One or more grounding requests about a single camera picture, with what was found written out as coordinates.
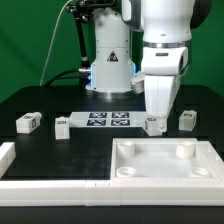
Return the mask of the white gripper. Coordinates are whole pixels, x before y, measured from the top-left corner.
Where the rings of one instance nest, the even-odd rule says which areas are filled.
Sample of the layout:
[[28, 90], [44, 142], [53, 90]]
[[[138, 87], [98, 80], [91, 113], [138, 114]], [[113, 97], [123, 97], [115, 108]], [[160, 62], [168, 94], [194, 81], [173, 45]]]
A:
[[146, 111], [157, 117], [157, 129], [167, 130], [167, 117], [180, 86], [180, 73], [188, 64], [188, 48], [143, 48]]

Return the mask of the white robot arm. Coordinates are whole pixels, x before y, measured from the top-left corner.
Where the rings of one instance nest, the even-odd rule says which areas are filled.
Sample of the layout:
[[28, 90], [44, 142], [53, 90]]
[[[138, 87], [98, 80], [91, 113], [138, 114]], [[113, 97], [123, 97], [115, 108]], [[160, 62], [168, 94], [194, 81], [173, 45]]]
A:
[[121, 7], [121, 13], [94, 8], [96, 59], [87, 89], [102, 96], [144, 93], [147, 114], [164, 132], [189, 68], [191, 30], [204, 22], [211, 0], [121, 0]]

